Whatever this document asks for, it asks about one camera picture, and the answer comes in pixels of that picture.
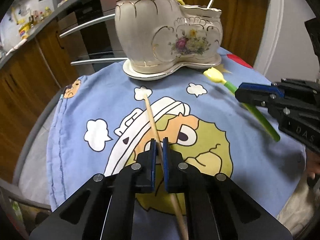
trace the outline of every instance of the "cabinet door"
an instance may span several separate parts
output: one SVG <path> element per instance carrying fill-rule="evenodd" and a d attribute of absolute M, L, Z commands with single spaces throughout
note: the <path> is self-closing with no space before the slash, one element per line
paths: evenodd
<path fill-rule="evenodd" d="M 53 20 L 36 36 L 52 73 L 60 86 L 72 84 L 78 77 L 76 68 L 70 65 L 70 57 L 59 38 L 58 22 Z"/>
<path fill-rule="evenodd" d="M 23 45 L 0 69 L 0 178 L 11 182 L 33 125 L 59 91 L 35 41 Z"/>

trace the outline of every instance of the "ceramic vase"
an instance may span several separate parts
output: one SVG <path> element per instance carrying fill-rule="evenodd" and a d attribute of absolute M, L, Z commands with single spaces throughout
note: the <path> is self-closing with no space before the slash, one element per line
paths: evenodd
<path fill-rule="evenodd" d="M 209 63 L 222 40 L 221 11 L 177 0 L 116 0 L 116 32 L 139 73 L 159 73 L 181 61 Z"/>

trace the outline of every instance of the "yellow star print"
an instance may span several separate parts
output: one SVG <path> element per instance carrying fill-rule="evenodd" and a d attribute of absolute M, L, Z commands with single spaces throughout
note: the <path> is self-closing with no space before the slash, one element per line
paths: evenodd
<path fill-rule="evenodd" d="M 232 74 L 232 72 L 230 72 L 229 70 L 226 70 L 225 68 L 224 68 L 224 65 L 223 64 L 220 64 L 220 65 L 218 65 L 218 66 L 216 66 L 216 67 L 214 67 L 215 69 L 217 69 L 217 70 L 219 70 L 221 73 L 231 73 Z"/>

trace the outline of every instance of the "cartoon print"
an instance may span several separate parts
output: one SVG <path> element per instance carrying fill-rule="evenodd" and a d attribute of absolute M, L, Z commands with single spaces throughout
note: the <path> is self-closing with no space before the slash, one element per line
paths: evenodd
<path fill-rule="evenodd" d="M 215 175 L 223 172 L 231 176 L 233 164 L 230 143 L 226 132 L 190 114 L 189 105 L 163 97 L 151 105 L 159 137 L 169 138 L 170 147 L 182 153 L 185 162 L 196 166 L 202 173 Z M 104 175 L 118 173 L 124 166 L 134 163 L 140 152 L 150 148 L 153 138 L 147 111 L 134 109 L 115 130 L 119 136 L 106 166 Z M 177 194 L 185 214 L 183 194 Z M 140 205 L 148 210 L 174 214 L 170 197 L 164 190 L 163 174 L 159 160 L 156 165 L 156 191 L 136 194 Z"/>
<path fill-rule="evenodd" d="M 221 73 L 231 73 L 229 70 L 224 68 L 223 64 L 214 67 L 215 69 L 219 70 Z"/>
<path fill-rule="evenodd" d="M 152 94 L 152 90 L 151 89 L 147 89 L 144 86 L 134 89 L 134 99 L 135 100 L 137 100 L 137 101 L 143 100 L 143 94 L 147 94 L 147 97 L 149 97 Z"/>
<path fill-rule="evenodd" d="M 81 80 L 77 79 L 76 81 L 73 82 L 71 86 L 67 86 L 64 92 L 63 98 L 73 97 L 78 92 L 80 85 L 81 85 Z"/>
<path fill-rule="evenodd" d="M 205 90 L 202 85 L 195 85 L 193 83 L 190 83 L 187 87 L 187 92 L 190 95 L 195 95 L 196 97 L 198 97 L 200 95 L 206 94 L 207 90 Z"/>
<path fill-rule="evenodd" d="M 87 122 L 87 131 L 84 134 L 84 140 L 88 142 L 92 150 L 101 152 L 106 142 L 112 140 L 112 138 L 108 136 L 108 133 L 108 125 L 105 120 L 89 120 Z"/>

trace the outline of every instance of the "oven door handle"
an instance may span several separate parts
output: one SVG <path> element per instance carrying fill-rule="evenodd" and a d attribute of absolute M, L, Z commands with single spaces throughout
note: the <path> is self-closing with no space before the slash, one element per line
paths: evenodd
<path fill-rule="evenodd" d="M 76 66 L 76 65 L 93 64 L 93 63 L 120 62 L 127 59 L 128 59 L 127 57 L 108 57 L 108 58 L 72 61 L 70 64 L 71 66 Z"/>
<path fill-rule="evenodd" d="M 77 27 L 74 27 L 74 28 L 72 28 L 71 30 L 68 30 L 68 31 L 60 34 L 59 37 L 60 37 L 60 38 L 64 38 L 65 36 L 67 36 L 67 35 L 69 35 L 69 34 L 71 34 L 71 33 L 74 33 L 74 32 L 76 32 L 76 31 L 79 31 L 79 30 L 81 30 L 81 29 L 84 29 L 84 28 L 86 28 L 86 27 L 89 27 L 89 26 L 91 26 L 91 25 L 95 25 L 95 24 L 100 23 L 100 22 L 104 22 L 104 21 L 107 21 L 107 20 L 114 19 L 114 18 L 115 18 L 115 15 L 116 15 L 116 14 L 113 13 L 113 14 L 109 14 L 109 15 L 102 16 L 102 17 L 99 17 L 99 18 L 97 18 L 97 19 L 88 21 L 88 22 L 86 22 L 86 23 L 82 23 L 82 24 L 78 25 Z"/>

